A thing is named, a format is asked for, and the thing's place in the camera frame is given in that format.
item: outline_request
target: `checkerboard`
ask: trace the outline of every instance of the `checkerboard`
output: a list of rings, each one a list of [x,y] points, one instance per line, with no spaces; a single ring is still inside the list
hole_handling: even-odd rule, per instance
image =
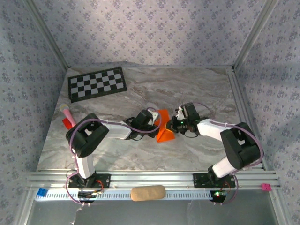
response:
[[[71,102],[127,90],[121,67],[69,77],[68,88]]]

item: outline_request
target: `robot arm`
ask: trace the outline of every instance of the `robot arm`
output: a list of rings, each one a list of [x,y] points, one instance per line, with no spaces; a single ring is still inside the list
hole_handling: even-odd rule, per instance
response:
[[[197,135],[209,136],[223,142],[226,157],[208,169],[212,183],[260,158],[260,150],[250,136],[237,128],[214,124],[207,117],[200,118],[194,104],[184,104],[176,109],[176,112],[177,115],[167,122],[166,129],[183,135],[189,130]],[[253,134],[244,122],[236,126]]]
[[[93,165],[92,153],[104,139],[135,140],[136,138],[142,138],[144,135],[153,138],[159,132],[156,129],[157,126],[154,125],[157,117],[157,112],[147,109],[142,110],[137,117],[122,122],[112,122],[100,120],[95,114],[91,113],[71,128],[66,134],[69,144],[74,131],[79,126],[71,144],[73,151],[76,153],[81,183],[88,188],[94,182],[96,171]]]

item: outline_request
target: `marker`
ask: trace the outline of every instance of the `marker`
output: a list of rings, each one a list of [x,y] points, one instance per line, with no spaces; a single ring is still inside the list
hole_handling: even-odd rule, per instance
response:
[[[61,104],[60,105],[60,111],[65,114],[65,116],[67,117],[67,119],[70,121],[70,123],[72,124],[72,126],[74,127],[76,125],[76,122],[69,110],[69,106],[67,104]]]

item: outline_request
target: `patterned wallpaper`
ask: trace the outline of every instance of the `patterned wallpaper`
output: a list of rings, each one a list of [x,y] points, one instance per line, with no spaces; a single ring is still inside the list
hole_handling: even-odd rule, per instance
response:
[[[35,0],[70,67],[231,65],[265,0]]]
[[[34,171],[65,72],[22,1],[0,1],[0,224],[12,224],[23,172]]]
[[[280,0],[238,73],[265,158],[300,225],[300,2]]]

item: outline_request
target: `cable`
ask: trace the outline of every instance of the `cable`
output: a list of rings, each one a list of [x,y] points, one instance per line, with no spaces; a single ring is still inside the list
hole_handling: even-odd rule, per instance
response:
[[[102,181],[100,181],[100,180],[96,180],[96,182],[98,182],[98,183],[100,183],[100,184],[101,184],[101,191],[102,191],[102,190],[104,190],[104,185],[103,185]]]
[[[210,113],[211,113],[212,115],[214,115],[214,112],[213,112],[207,105],[205,105],[205,104],[203,104],[203,103],[200,103],[200,102],[195,102],[195,103],[193,103],[193,104],[199,104],[199,105],[204,106],[205,108],[207,108],[207,109],[210,111]]]
[[[250,133],[249,131],[245,130],[244,128],[238,127],[238,126],[236,126],[234,124],[221,123],[221,122],[214,121],[212,119],[210,120],[210,122],[212,124],[218,125],[218,126],[236,128],[236,129],[244,132],[245,134],[249,135],[255,141],[256,145],[258,146],[259,152],[260,152],[260,157],[259,157],[259,159],[258,159],[258,161],[256,163],[249,164],[249,165],[247,165],[245,167],[252,167],[252,166],[258,165],[258,164],[260,164],[262,162],[262,160],[263,160],[263,147],[260,144],[260,142],[258,141],[258,139],[252,133]]]
[[[236,190],[235,190],[235,192],[234,192],[234,195],[233,195],[232,198],[229,199],[227,202],[221,203],[221,205],[225,205],[225,204],[231,203],[231,202],[236,198],[236,196],[238,195],[238,191],[239,191],[239,182],[238,182],[238,179],[237,179],[237,177],[236,177],[235,175],[233,175],[233,178],[234,178],[234,180],[235,180],[235,182],[236,182]]]
[[[186,136],[186,134],[184,134],[184,136],[185,136],[185,137],[188,137],[188,138],[195,138],[195,137],[197,137],[197,136],[199,136],[199,135],[196,135],[196,136],[194,136],[194,137],[189,137],[189,136]]]
[[[72,170],[68,170],[68,171],[66,172],[66,178],[68,178],[68,175],[67,175],[67,173],[68,173],[68,172],[70,172],[70,171],[76,171],[76,170],[74,170],[74,169],[72,169]]]
[[[225,181],[225,182],[224,182],[224,184],[227,184],[227,185],[228,185],[228,187],[229,187],[229,191],[227,192],[227,194],[229,194],[229,193],[230,193],[230,190],[231,190],[231,187],[230,187],[230,185],[229,185],[229,183],[228,183],[227,181]]]
[[[143,137],[144,137],[144,135],[140,139],[134,139],[134,138],[132,138],[132,140],[134,140],[134,141],[140,141]]]
[[[124,127],[127,127],[131,130],[134,130],[136,132],[139,132],[139,133],[144,133],[144,134],[150,134],[156,130],[158,130],[161,126],[161,123],[162,123],[162,117],[161,117],[161,114],[158,110],[152,108],[152,107],[148,107],[147,109],[152,109],[154,111],[156,111],[158,114],[159,114],[159,118],[160,118],[160,122],[159,122],[159,125],[157,126],[157,128],[151,130],[151,131],[143,131],[143,130],[138,130],[138,129],[135,129],[127,124],[123,124],[121,122],[111,122],[111,121],[106,121],[106,120],[101,120],[101,119],[87,119],[83,122],[81,122],[80,124],[78,124],[78,126],[75,128],[75,130],[73,131],[72,135],[71,135],[71,139],[70,139],[70,143],[69,143],[69,146],[70,146],[70,151],[71,151],[71,154],[72,154],[72,157],[74,158],[74,161],[75,161],[75,165],[76,165],[76,172],[71,174],[70,176],[67,177],[66,179],[66,182],[65,182],[65,188],[66,188],[66,192],[68,194],[68,196],[72,199],[73,202],[77,203],[77,204],[82,204],[80,201],[77,201],[75,198],[73,198],[68,190],[68,181],[75,175],[77,175],[79,173],[79,168],[78,168],[78,162],[77,162],[77,159],[76,159],[76,154],[75,152],[73,152],[73,148],[72,148],[72,143],[73,143],[73,140],[74,140],[74,137],[75,137],[75,134],[76,132],[80,129],[80,127],[82,127],[85,123],[88,123],[88,122],[101,122],[101,123],[104,123],[104,124],[112,124],[112,125],[119,125],[119,126],[124,126]]]
[[[133,120],[135,117],[130,117],[130,118],[128,118],[127,120],[125,120],[126,122],[129,122],[129,121],[131,121],[131,120]]]

